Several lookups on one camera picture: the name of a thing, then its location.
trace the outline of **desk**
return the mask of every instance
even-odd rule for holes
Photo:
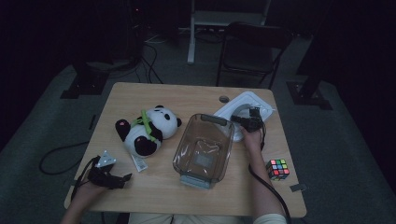
[[[113,189],[104,194],[91,210],[250,216],[252,203],[249,192],[252,177],[248,172],[248,158],[242,142],[233,143],[226,175],[213,189],[197,189],[181,184],[179,173],[172,165],[190,117],[196,113],[214,114],[224,106],[219,101],[221,95],[233,99],[244,91],[253,91],[276,109],[274,96],[269,90],[116,83],[78,168],[76,179],[85,164],[91,158],[102,155],[104,150],[117,159],[111,171],[113,175],[121,176],[132,172],[133,177],[124,189]],[[171,108],[183,124],[176,135],[163,140],[158,152],[145,159],[148,169],[138,173],[114,124],[118,119],[136,119],[140,116],[141,109],[149,109],[155,105]],[[290,186],[298,184],[298,179],[277,111],[266,121],[266,128],[266,144],[263,150],[265,157],[268,160],[285,159],[290,168],[290,175],[286,180],[274,181],[274,187],[288,205],[290,215],[303,217],[306,213],[303,195],[300,191],[290,190]],[[65,207],[69,205],[69,200],[70,192],[64,202]]]
[[[195,10],[195,0],[191,0],[191,33],[187,63],[193,64],[195,58],[195,25],[227,26],[233,21],[244,21],[264,25],[271,0],[265,1],[262,13],[240,13]]]

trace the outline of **gray carpet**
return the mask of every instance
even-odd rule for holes
[[[201,35],[202,38],[214,38]],[[187,64],[189,39],[180,35],[178,45],[161,38],[150,41],[158,51],[154,69],[165,84],[214,86],[219,44],[197,41],[195,64]],[[310,40],[296,37],[285,52],[273,87],[277,107],[303,192],[307,216],[293,223],[395,223],[396,199],[381,175],[336,88],[322,82],[319,89],[333,110],[295,105],[286,82],[295,76]],[[145,48],[145,59],[154,51]],[[93,63],[105,68],[107,65]],[[0,223],[57,223],[64,214],[64,198],[73,184],[74,167],[61,175],[44,175],[38,164],[56,147],[89,141],[92,116],[100,116],[112,85],[119,81],[147,82],[147,67],[114,72],[102,95],[61,100],[75,73],[69,66],[53,79],[35,108],[0,154]],[[154,83],[159,83],[151,76]],[[263,88],[258,79],[227,76],[221,86]],[[86,145],[71,147],[49,157],[44,168],[61,171],[84,154]],[[105,213],[106,223],[117,214]],[[83,223],[101,223],[100,213],[89,212]]]

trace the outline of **dark background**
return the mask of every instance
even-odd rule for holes
[[[257,1],[242,6],[231,0],[199,2],[197,9],[257,8]],[[314,37],[299,75],[336,86],[393,189],[394,5],[371,0],[276,0],[267,19],[269,25]],[[70,52],[104,63],[130,57],[131,52],[125,51],[128,22],[145,24],[177,42],[177,28],[189,26],[190,8],[190,1],[181,0],[2,1],[1,148],[53,77],[71,63]]]

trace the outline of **small label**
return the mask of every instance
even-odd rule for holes
[[[197,165],[204,166],[205,168],[210,168],[210,167],[212,167],[213,156],[205,155],[205,154],[198,154],[194,157],[194,163]]]
[[[134,165],[136,166],[137,172],[140,173],[141,171],[148,168],[148,165],[142,158],[132,156],[132,159],[134,160]]]

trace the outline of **panda plush toy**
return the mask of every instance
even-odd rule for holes
[[[160,148],[163,139],[176,133],[181,119],[162,105],[142,110],[141,115],[132,123],[126,119],[118,120],[116,130],[131,155],[146,158]]]

